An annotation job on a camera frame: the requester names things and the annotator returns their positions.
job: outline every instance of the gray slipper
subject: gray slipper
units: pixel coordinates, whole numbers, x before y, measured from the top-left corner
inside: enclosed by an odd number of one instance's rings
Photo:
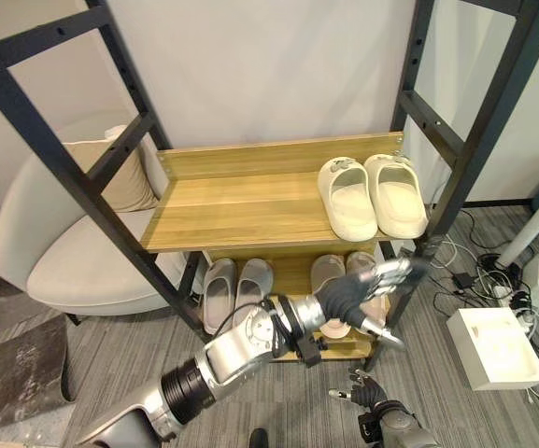
[[[310,268],[310,286],[315,294],[333,278],[346,275],[343,258],[337,255],[322,255],[313,262]],[[340,339],[348,334],[350,325],[340,319],[330,319],[320,328],[321,333],[330,339]]]
[[[245,303],[261,301],[271,292],[273,287],[273,269],[264,259],[250,259],[242,269],[238,292],[235,297],[235,307]],[[250,313],[252,307],[247,306],[234,314],[232,325],[235,327],[241,323]]]
[[[367,252],[352,252],[346,259],[346,273],[358,273],[375,266],[375,259]],[[361,309],[367,317],[375,320],[381,328],[385,327],[385,297],[374,297],[361,303]]]
[[[352,252],[346,258],[346,273],[359,273],[375,266],[375,259],[368,252]]]
[[[236,266],[231,259],[218,259],[205,274],[203,324],[208,334],[215,334],[234,309],[235,277]],[[231,322],[227,322],[221,332],[231,327]]]

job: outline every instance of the black metal frame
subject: black metal frame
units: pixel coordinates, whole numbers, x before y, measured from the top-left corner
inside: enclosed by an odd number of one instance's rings
[[[104,0],[87,0],[89,9],[31,30],[0,40],[0,110],[39,159],[57,177],[77,203],[101,228],[114,245],[142,273],[177,314],[203,340],[201,320],[186,300],[194,278],[191,266],[199,256],[191,255],[180,282],[179,291],[170,283],[149,254],[134,238],[101,196],[101,192],[135,149],[145,133],[149,133],[158,149],[171,148],[142,86],[117,25]],[[47,122],[24,94],[8,67],[66,40],[97,29],[120,72],[126,89],[135,103],[138,116],[111,144],[93,168],[84,174],[67,153]]]
[[[406,117],[410,116],[452,169],[427,230],[416,241],[416,255],[426,259],[434,256],[459,213],[539,58],[539,0],[462,1],[510,14],[516,17],[516,23],[475,123],[466,141],[462,141],[414,90],[433,12],[433,0],[417,0],[390,129],[401,131]],[[86,3],[89,9],[84,12],[0,40],[0,110],[107,237],[189,327],[201,339],[208,341],[209,336],[203,332],[200,319],[186,303],[201,253],[191,253],[179,290],[176,290],[155,264],[155,257],[134,238],[101,196],[101,191],[145,133],[150,134],[158,149],[169,149],[171,144],[132,64],[106,1],[86,0]],[[95,29],[103,37],[138,115],[93,168],[84,174],[7,68]],[[389,242],[382,242],[381,245],[386,258],[394,256]],[[411,294],[394,298],[388,315],[391,328],[399,322]],[[378,345],[372,357],[367,359],[365,369],[375,365],[381,350],[382,347]]]
[[[512,15],[516,22],[475,122],[466,141],[462,141],[414,90],[433,12],[433,0],[417,0],[390,129],[401,131],[409,116],[452,170],[427,230],[415,242],[415,255],[427,260],[433,259],[464,205],[539,59],[539,0],[462,1]],[[381,247],[386,258],[395,256],[389,242]],[[387,318],[390,328],[400,321],[413,292],[394,298]],[[372,357],[366,360],[365,369],[375,366],[382,349],[378,344]]]

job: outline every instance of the white armchair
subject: white armchair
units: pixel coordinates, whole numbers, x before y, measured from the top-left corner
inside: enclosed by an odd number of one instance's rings
[[[104,114],[59,135],[64,141],[100,138],[104,129],[122,122],[126,117]],[[153,190],[160,194],[167,181],[163,171],[161,176],[155,173],[160,167],[151,163],[153,159],[143,164]],[[118,216],[139,238],[153,211]],[[182,252],[165,253],[156,260],[175,287],[187,257]],[[34,300],[75,315],[127,315],[167,306],[36,155],[22,166],[1,207],[0,276]],[[202,290],[201,277],[198,273],[194,280],[197,292]]]

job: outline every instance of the beige pillow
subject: beige pillow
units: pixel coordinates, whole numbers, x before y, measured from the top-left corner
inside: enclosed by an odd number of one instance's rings
[[[87,173],[113,143],[113,138],[88,142],[64,143],[78,166]],[[147,210],[157,205],[157,198],[138,158],[132,151],[118,172],[103,190],[103,197],[116,212]]]

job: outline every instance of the dark floor mat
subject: dark floor mat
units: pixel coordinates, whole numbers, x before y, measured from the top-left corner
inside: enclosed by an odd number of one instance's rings
[[[49,309],[0,278],[0,331]]]
[[[70,402],[66,352],[64,315],[0,345],[0,427]]]

